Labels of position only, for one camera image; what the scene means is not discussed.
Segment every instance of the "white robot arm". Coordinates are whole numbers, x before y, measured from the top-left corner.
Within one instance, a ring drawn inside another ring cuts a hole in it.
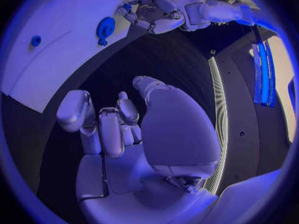
[[[158,8],[164,13],[164,17],[154,22],[140,20],[132,12],[131,5]],[[261,11],[242,2],[230,4],[218,0],[130,0],[119,11],[131,24],[154,34],[165,33],[178,27],[184,31],[195,31],[208,27],[211,22],[233,20],[244,25],[257,24],[268,28]]]

